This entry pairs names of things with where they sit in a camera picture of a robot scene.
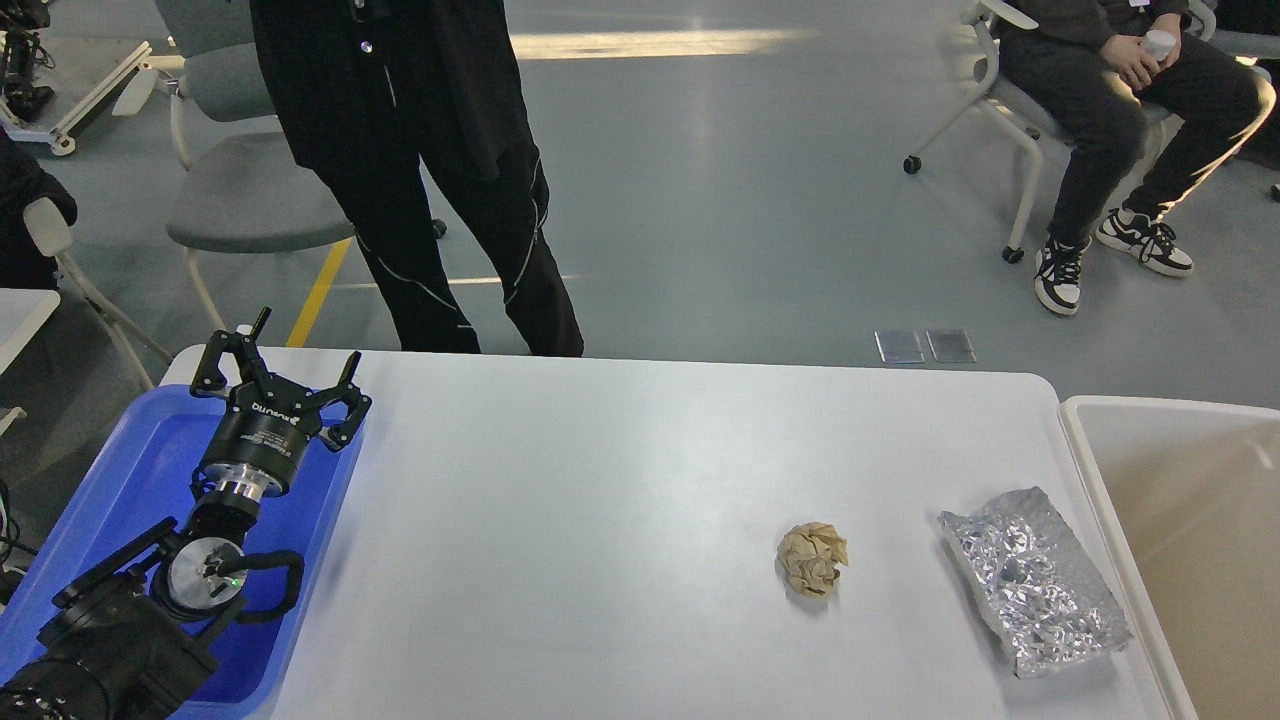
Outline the robot base stand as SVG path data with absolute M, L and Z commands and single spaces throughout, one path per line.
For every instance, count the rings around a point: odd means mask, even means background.
M 120 38 L 45 38 L 47 1 L 3 1 L 3 131 L 55 156 L 140 69 L 152 49 Z

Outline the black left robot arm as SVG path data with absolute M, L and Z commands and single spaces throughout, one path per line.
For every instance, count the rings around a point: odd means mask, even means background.
M 273 372 L 268 319 L 134 401 L 3 614 L 5 719 L 246 719 L 275 691 L 372 401 Z

